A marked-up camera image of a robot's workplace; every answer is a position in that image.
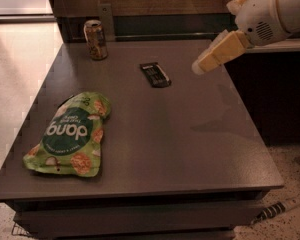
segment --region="snack bag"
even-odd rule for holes
[[[93,177],[101,162],[103,119],[110,102],[96,92],[83,92],[62,104],[41,142],[23,157],[26,168],[42,173]]]

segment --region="white floor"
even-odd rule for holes
[[[0,24],[0,167],[18,133],[62,39],[55,23]],[[269,147],[286,186],[268,194],[266,204],[300,199],[300,145]],[[14,212],[0,203],[0,240],[29,239],[14,228]],[[300,240],[300,206],[251,227],[237,227],[236,240]]]

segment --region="white robotic arm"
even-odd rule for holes
[[[236,15],[237,31],[222,32],[193,63],[203,74],[233,60],[249,47],[283,41],[300,31],[300,0],[233,0],[227,4]]]

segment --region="soda can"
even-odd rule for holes
[[[108,51],[101,21],[88,20],[85,22],[83,30],[91,59],[105,59]]]

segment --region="table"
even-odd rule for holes
[[[231,238],[283,180],[225,68],[191,72],[209,41],[107,45],[102,61],[91,60],[85,44],[62,46],[0,171],[0,202],[40,238],[195,232],[209,239],[211,229]],[[171,86],[147,82],[139,64],[154,61]],[[26,170],[22,157],[58,105],[83,91],[112,103],[101,173],[83,179]]]

